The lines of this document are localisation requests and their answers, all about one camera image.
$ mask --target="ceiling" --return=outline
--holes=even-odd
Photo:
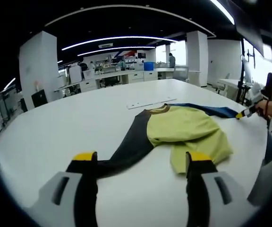
[[[48,5],[38,1],[15,1],[0,7],[0,91],[14,77],[19,81],[18,53],[19,47],[33,35],[44,30],[57,37],[58,60],[63,63],[76,60],[80,53],[98,50],[99,44],[113,43],[114,47],[143,46],[152,40],[146,39],[120,39],[85,44],[65,51],[61,49],[69,45],[88,40],[124,36],[141,35],[166,37],[175,33],[179,36],[175,40],[185,40],[185,34],[200,30],[211,35],[181,18],[156,12],[148,9],[127,7],[113,7],[93,9],[80,12],[48,26],[45,24],[66,14],[83,8],[105,6],[110,4],[130,4],[162,9],[194,21],[214,33],[221,39],[239,39],[235,27],[209,0],[174,0],[172,2],[152,0],[135,1],[91,1],[78,4],[61,4],[59,1]],[[265,1],[258,1],[256,5],[248,5],[242,0],[234,0],[252,20],[262,29],[271,31],[270,18],[272,8]],[[160,41],[156,45],[166,44]]]

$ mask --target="white pillar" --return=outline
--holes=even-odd
[[[47,101],[59,98],[56,87],[58,77],[57,38],[49,33],[40,32],[20,47],[19,74],[22,94],[28,110],[34,108],[31,95],[35,90],[35,81],[39,89],[44,89]]]
[[[187,33],[187,60],[189,71],[199,71],[199,86],[207,85],[208,46],[206,34],[194,31]]]

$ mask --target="shirt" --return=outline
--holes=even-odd
[[[138,114],[118,149],[109,160],[98,161],[97,176],[121,172],[162,143],[174,143],[170,163],[176,173],[185,173],[186,151],[199,151],[217,164],[232,154],[226,134],[210,117],[235,118],[227,107],[169,104]]]
[[[95,69],[95,65],[93,63],[90,63],[90,69],[94,70]]]
[[[176,66],[176,58],[174,56],[169,57],[170,68],[174,68]]]

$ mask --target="desk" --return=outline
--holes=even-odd
[[[172,79],[174,68],[156,68],[155,71],[162,74],[162,79]],[[185,68],[176,68],[176,71],[186,71]]]
[[[108,87],[63,98],[19,115],[0,137],[0,172],[19,204],[29,207],[39,189],[72,157],[96,150],[109,159],[126,135],[134,117],[160,107],[127,109],[127,104],[171,96],[173,103],[227,106],[244,109],[214,92],[175,79]],[[212,117],[227,134],[234,154],[218,165],[249,195],[265,155],[266,121]],[[188,205],[185,176],[170,165],[170,146],[156,147],[136,165],[113,177],[100,179],[96,203],[99,227],[185,226]]]
[[[238,89],[238,79],[220,79],[219,83],[225,84],[227,86],[233,87]],[[243,85],[246,85],[248,87],[252,86],[252,83],[243,83]]]
[[[125,70],[125,71],[118,71],[118,72],[110,72],[106,74],[99,74],[99,75],[93,75],[91,77],[86,77],[82,81],[79,81],[77,83],[72,83],[63,87],[60,87],[58,89],[55,89],[54,92],[66,89],[70,86],[74,86],[77,84],[83,84],[83,83],[90,83],[90,89],[85,91],[90,91],[94,89],[99,89],[99,80],[110,78],[110,77],[121,77],[121,81],[123,84],[128,83],[135,83],[135,82],[143,82],[143,81],[150,81],[150,80],[157,80],[157,72],[156,71],[143,71],[143,70]]]
[[[227,98],[236,100],[236,95],[237,95],[236,90],[239,89],[238,82],[239,82],[238,79],[219,79],[219,83],[226,85],[223,93],[226,94],[225,96]],[[251,83],[243,83],[243,85],[246,85],[248,87],[252,86]]]

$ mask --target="bracelet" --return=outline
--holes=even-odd
[[[269,100],[267,100],[266,105],[265,105],[265,116],[267,116],[268,103],[269,103]]]

